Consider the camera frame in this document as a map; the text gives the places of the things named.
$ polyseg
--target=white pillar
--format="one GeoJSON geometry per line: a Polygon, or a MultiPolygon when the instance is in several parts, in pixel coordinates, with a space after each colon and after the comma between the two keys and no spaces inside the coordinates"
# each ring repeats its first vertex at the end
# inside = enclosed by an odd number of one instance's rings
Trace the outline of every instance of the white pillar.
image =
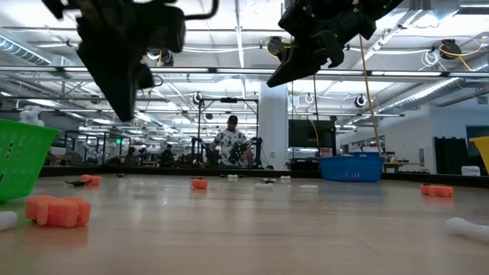
{"type": "Polygon", "coordinates": [[[285,170],[288,149],[288,95],[285,85],[269,88],[260,83],[260,118],[258,136],[263,139],[262,164],[275,170],[285,170]]]}

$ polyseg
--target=man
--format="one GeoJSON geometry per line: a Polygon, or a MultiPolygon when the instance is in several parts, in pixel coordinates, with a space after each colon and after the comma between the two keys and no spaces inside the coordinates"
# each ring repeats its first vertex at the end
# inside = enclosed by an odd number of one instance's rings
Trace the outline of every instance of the man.
{"type": "Polygon", "coordinates": [[[167,149],[161,154],[160,167],[172,167],[173,162],[175,161],[173,158],[173,153],[171,151],[171,144],[167,145],[167,149]]]}
{"type": "Polygon", "coordinates": [[[232,115],[228,119],[228,128],[222,130],[210,145],[213,150],[218,145],[221,145],[221,160],[219,163],[219,167],[221,168],[242,168],[245,166],[244,160],[246,159],[248,150],[246,150],[238,160],[229,160],[232,148],[235,145],[246,143],[246,135],[239,130],[236,130],[236,126],[238,126],[238,117],[232,115]]]}

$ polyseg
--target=white cloth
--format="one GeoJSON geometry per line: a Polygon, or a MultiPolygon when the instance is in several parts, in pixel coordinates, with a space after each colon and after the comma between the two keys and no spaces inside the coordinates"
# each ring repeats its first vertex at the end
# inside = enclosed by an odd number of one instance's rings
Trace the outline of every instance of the white cloth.
{"type": "Polygon", "coordinates": [[[232,163],[229,161],[231,156],[231,150],[235,144],[241,145],[246,142],[246,135],[241,131],[230,131],[228,129],[222,130],[217,136],[215,136],[214,142],[217,145],[221,145],[221,163],[224,165],[243,166],[242,161],[232,163]]]}

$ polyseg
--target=gray floor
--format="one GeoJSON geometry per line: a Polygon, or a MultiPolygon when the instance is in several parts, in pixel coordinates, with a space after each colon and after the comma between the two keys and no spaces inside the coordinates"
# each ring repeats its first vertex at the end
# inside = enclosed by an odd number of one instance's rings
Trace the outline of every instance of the gray floor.
{"type": "MultiPolygon", "coordinates": [[[[85,227],[42,228],[24,218],[0,232],[0,274],[487,274],[489,244],[447,235],[459,216],[489,225],[489,192],[419,194],[419,184],[257,179],[73,177],[39,180],[33,194],[82,196],[85,227]]],[[[24,200],[0,205],[24,217],[24,200]]]]}

